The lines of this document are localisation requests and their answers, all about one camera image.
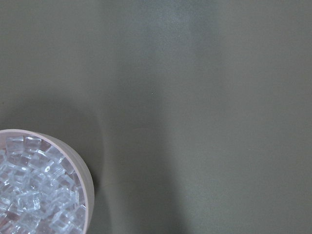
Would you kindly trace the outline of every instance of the round container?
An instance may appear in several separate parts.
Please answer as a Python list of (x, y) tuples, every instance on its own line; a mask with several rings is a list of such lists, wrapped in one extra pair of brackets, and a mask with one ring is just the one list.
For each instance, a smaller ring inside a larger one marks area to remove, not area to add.
[(85, 222), (83, 227), (83, 234), (86, 234), (90, 221), (91, 216), (93, 212), (93, 206), (94, 206), (94, 187), (93, 187), (93, 181), (90, 174), (90, 171), (83, 161), (83, 159), (80, 157), (80, 155), (69, 145), (64, 143), (63, 141), (56, 139), (52, 136), (48, 136), (41, 133), (31, 132), (27, 130), (21, 130), (21, 129), (6, 129), (6, 130), (0, 130), (0, 149), (5, 148), (5, 142), (7, 137), (17, 137), (21, 135), (34, 135), (36, 137), (39, 137), (54, 147), (56, 147), (72, 164), (73, 168), (75, 169), (79, 180), (81, 182), (82, 188), (83, 188), (83, 194), (85, 199), (85, 206), (86, 206), (86, 214), (85, 214)]

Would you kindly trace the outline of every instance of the gray surface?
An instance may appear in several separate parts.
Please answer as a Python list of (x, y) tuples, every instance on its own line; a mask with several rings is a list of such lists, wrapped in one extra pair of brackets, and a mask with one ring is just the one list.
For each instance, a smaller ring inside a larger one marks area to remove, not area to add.
[(3, 1), (0, 128), (85, 159), (89, 234), (299, 234), (312, 1)]

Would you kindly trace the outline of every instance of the gray table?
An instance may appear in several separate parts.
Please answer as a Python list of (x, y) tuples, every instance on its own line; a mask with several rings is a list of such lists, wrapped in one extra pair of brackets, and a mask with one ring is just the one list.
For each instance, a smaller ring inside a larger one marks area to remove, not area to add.
[(0, 128), (76, 149), (89, 234), (312, 232), (312, 1), (3, 1)]

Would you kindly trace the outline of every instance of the pile of clear cubes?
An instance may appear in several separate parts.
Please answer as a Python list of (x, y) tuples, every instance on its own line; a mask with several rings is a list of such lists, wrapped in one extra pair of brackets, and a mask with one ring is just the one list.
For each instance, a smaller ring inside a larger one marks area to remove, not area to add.
[(31, 135), (0, 149), (0, 234), (81, 234), (85, 201), (64, 155)]

